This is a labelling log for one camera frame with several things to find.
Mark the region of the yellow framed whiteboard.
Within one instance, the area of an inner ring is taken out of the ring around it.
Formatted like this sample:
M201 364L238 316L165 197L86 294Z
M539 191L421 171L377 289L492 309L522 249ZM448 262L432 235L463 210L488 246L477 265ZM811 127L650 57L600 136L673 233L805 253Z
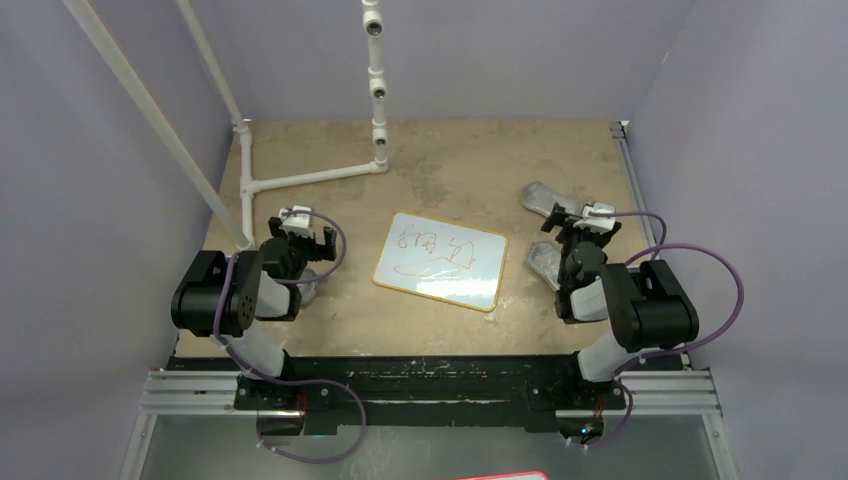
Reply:
M372 282L489 313L497 305L508 247L501 233L396 212Z

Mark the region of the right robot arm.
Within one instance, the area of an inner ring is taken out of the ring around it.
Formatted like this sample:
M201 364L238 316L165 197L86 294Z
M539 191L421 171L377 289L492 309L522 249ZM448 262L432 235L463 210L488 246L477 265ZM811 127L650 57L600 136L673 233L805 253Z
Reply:
M566 324L606 320L610 331L576 354L578 370L564 376L561 392L576 407L596 399L600 382L642 352L671 350L695 339L699 319L667 262L649 259L633 271L612 263L604 248L622 227L602 203L579 213L554 203L541 230L560 229L554 249L554 305Z

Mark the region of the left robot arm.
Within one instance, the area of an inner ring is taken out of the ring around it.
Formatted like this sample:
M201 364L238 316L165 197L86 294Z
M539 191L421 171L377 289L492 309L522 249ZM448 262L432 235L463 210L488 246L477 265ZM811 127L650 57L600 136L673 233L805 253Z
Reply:
M303 206L284 208L269 219L271 236L258 248L199 251L171 300L173 324L213 340L245 375L262 379L259 395L275 409L295 402L298 382L284 373L287 353L260 325L294 321L326 277L310 264L327 262L335 272L346 255L340 225L325 217L316 230L318 216Z

